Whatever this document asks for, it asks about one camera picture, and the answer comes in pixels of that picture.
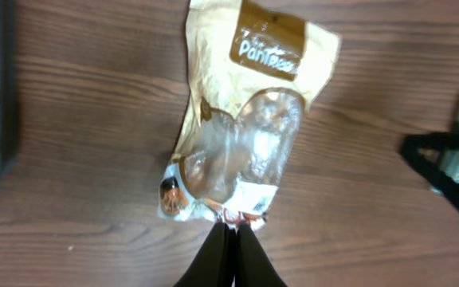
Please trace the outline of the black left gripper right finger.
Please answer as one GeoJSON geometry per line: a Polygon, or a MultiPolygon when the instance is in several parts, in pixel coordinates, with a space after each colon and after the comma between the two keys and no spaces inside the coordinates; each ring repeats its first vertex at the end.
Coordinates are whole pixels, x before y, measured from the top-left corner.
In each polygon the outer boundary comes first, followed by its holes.
{"type": "Polygon", "coordinates": [[[237,229],[235,285],[237,287],[286,287],[246,222],[241,222],[237,229]]]}

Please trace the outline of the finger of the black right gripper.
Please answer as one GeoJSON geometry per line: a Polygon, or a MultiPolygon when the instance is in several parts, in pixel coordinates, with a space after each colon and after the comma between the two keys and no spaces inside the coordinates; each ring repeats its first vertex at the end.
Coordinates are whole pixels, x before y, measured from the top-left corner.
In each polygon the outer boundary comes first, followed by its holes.
{"type": "Polygon", "coordinates": [[[459,183],[455,182],[424,155],[420,148],[443,151],[459,150],[459,134],[432,132],[421,135],[407,135],[402,141],[398,153],[405,162],[433,187],[436,187],[445,198],[459,211],[459,183]]]}

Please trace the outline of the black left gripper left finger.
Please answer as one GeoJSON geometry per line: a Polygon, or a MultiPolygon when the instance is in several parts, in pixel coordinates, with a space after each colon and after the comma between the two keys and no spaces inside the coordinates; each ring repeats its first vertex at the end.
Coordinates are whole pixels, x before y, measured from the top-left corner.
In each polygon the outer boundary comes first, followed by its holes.
{"type": "Polygon", "coordinates": [[[174,287],[231,287],[235,275],[236,232],[218,222],[174,287]]]}

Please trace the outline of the brown snack bag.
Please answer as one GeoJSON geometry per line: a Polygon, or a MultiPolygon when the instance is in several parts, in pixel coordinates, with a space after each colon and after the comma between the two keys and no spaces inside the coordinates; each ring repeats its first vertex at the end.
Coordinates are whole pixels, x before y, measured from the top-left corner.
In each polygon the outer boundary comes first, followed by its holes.
{"type": "Polygon", "coordinates": [[[251,1],[192,1],[190,99],[159,187],[159,216],[266,224],[301,121],[330,80],[340,44],[317,24],[251,1]]]}

